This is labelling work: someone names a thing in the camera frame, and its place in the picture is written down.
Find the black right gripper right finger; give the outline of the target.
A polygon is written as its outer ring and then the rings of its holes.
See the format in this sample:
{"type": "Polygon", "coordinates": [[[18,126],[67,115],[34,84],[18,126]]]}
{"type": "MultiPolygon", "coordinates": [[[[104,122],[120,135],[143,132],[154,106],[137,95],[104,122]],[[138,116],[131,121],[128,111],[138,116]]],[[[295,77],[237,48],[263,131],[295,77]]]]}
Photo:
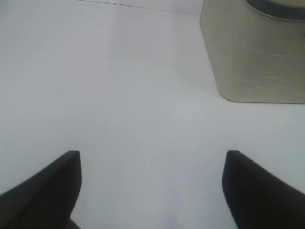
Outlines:
{"type": "Polygon", "coordinates": [[[237,150],[226,154],[222,189],[239,229],[303,229],[305,195],[237,150]]]}

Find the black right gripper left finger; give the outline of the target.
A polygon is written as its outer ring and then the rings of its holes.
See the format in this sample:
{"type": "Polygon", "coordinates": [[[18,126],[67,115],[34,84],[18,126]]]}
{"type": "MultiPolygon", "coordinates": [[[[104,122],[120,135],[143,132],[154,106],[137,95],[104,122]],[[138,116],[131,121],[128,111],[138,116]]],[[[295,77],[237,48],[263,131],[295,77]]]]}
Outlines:
{"type": "Polygon", "coordinates": [[[77,229],[71,213],[81,190],[81,156],[68,151],[0,196],[2,229],[77,229]]]}

